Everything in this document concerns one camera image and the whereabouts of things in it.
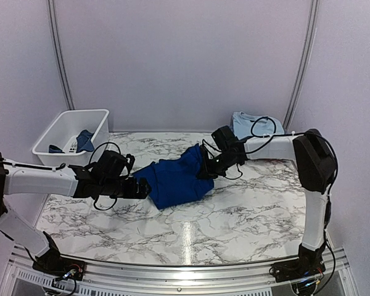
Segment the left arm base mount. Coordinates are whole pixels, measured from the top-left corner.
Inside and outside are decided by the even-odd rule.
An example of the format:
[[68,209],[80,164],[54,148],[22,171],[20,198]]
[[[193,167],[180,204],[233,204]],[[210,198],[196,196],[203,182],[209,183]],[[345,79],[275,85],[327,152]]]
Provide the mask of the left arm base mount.
[[52,237],[46,232],[43,232],[43,234],[47,237],[49,250],[40,257],[35,257],[33,269],[57,276],[60,279],[70,278],[81,281],[86,263],[81,260],[63,257]]

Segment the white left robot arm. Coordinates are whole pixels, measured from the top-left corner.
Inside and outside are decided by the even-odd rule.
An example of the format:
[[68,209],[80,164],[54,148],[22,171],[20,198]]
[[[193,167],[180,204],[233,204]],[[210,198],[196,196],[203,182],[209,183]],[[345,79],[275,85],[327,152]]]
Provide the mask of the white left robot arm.
[[151,188],[146,179],[131,176],[133,163],[132,155],[112,150],[85,166],[19,163],[0,153],[0,232],[25,247],[38,266],[61,274],[66,265],[58,246],[50,235],[32,225],[28,213],[36,214],[49,195],[93,201],[101,196],[113,201],[145,199]]

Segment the aluminium front frame rail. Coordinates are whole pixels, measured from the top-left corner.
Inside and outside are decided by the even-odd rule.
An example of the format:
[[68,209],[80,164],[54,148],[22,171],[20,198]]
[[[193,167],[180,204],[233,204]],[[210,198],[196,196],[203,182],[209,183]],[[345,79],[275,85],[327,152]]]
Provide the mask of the aluminium front frame rail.
[[56,281],[32,268],[16,245],[0,295],[359,295],[343,249],[324,252],[325,271],[277,282],[274,260],[210,266],[158,266],[84,258],[83,278]]

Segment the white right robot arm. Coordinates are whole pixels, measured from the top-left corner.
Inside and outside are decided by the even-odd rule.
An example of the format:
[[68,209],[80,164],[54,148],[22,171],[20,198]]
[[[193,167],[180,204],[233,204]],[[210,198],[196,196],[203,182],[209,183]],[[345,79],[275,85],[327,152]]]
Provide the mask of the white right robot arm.
[[212,133],[215,145],[200,145],[199,179],[225,177],[228,168],[248,160],[289,160],[295,163],[305,191],[306,214],[302,247],[315,251],[325,242],[331,217],[331,188],[338,175],[338,160],[330,142],[317,129],[287,134],[255,134],[239,139],[230,127]]

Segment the grey blue garment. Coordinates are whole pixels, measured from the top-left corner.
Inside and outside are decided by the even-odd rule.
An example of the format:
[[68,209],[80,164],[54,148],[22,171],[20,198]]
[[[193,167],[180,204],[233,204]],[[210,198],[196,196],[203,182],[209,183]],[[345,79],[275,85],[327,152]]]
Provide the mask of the grey blue garment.
[[51,144],[48,152],[51,154],[72,154],[80,152],[93,152],[95,150],[92,143],[94,134],[84,129],[77,137],[72,137],[69,143],[66,144],[65,149]]

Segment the white plastic laundry bin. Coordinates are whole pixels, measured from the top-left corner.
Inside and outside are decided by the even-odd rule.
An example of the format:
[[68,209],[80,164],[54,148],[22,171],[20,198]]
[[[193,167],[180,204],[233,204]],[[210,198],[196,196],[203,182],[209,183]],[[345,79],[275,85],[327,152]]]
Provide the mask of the white plastic laundry bin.
[[[47,166],[61,163],[87,165],[90,156],[97,159],[102,144],[109,140],[107,109],[69,110],[62,112],[47,128],[32,148],[32,153]],[[91,133],[90,143],[97,151],[81,150],[77,138],[82,131]]]

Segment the light blue garment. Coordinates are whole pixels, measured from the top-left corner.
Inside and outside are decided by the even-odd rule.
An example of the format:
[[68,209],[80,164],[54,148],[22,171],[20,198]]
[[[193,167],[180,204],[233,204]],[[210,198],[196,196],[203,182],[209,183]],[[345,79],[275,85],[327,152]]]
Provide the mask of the light blue garment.
[[273,117],[249,115],[245,112],[232,114],[231,129],[238,139],[267,134],[284,134],[281,122]]

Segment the dark blue garment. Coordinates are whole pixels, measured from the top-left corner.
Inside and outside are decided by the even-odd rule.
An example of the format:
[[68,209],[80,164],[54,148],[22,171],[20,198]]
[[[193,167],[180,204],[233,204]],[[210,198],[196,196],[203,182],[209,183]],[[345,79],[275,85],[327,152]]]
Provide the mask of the dark blue garment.
[[146,179],[154,205],[163,210],[168,207],[200,201],[214,188],[214,180],[199,179],[203,162],[198,144],[187,148],[180,158],[161,159],[135,171],[137,180]]

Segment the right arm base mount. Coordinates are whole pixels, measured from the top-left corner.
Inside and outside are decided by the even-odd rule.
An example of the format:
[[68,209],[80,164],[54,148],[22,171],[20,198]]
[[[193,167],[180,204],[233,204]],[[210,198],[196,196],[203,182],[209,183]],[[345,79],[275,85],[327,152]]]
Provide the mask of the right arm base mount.
[[297,259],[273,263],[269,274],[275,278],[276,282],[284,282],[323,273],[326,270],[323,260],[325,249],[325,242],[316,250],[310,250],[300,244]]

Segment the left wall aluminium post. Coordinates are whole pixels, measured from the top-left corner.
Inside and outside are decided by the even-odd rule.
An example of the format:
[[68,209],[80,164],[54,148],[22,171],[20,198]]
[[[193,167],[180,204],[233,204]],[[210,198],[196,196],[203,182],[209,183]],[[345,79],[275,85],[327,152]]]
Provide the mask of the left wall aluminium post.
[[62,45],[59,34],[59,24],[57,19],[56,2],[53,0],[47,0],[47,13],[49,19],[49,25],[51,29],[51,37],[54,48],[55,61],[59,73],[59,80],[64,93],[65,104],[68,110],[75,110],[75,103],[68,80],[67,71],[65,68],[64,55],[62,51]]

